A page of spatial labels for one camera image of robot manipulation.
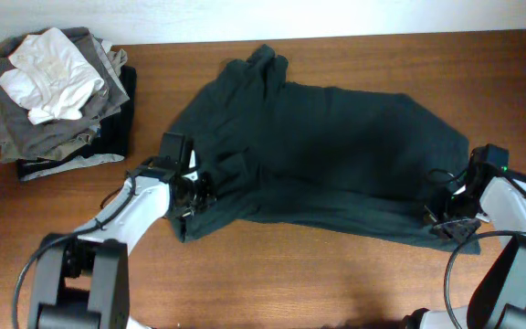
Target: white cloth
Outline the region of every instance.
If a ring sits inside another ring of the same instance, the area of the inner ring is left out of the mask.
[[[57,28],[28,35],[9,56],[17,68],[0,78],[0,85],[28,119],[39,124],[54,119],[78,120],[80,108],[99,91],[104,80]]]

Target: black cloth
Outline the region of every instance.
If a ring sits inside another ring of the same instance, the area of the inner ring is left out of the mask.
[[[177,237],[243,218],[455,248],[423,221],[434,189],[423,177],[466,167],[468,139],[404,94],[303,86],[286,82],[287,67],[267,46],[231,61],[171,127],[194,139],[218,194],[205,213],[172,219]]]
[[[17,160],[17,177],[22,178],[42,170],[63,165],[77,156],[89,158],[94,154],[117,154],[127,157],[129,152],[129,134],[135,112],[135,88],[137,72],[135,68],[123,66],[119,79],[129,96],[129,100],[121,105],[121,111],[100,121],[100,132],[90,145],[85,145],[73,152],[62,161],[50,160]]]

